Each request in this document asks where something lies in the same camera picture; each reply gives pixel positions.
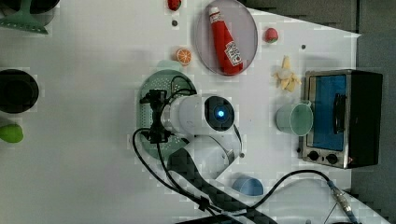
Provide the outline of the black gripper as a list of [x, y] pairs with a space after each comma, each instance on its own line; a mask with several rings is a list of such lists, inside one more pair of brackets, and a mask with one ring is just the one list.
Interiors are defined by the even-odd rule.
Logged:
[[152, 110], [149, 131], [141, 132], [142, 135], [149, 137], [151, 144], [167, 143], [170, 137], [170, 132], [162, 124], [163, 110], [168, 103], [166, 94], [166, 90], [150, 90], [149, 96], [139, 100], [139, 104], [149, 104]]

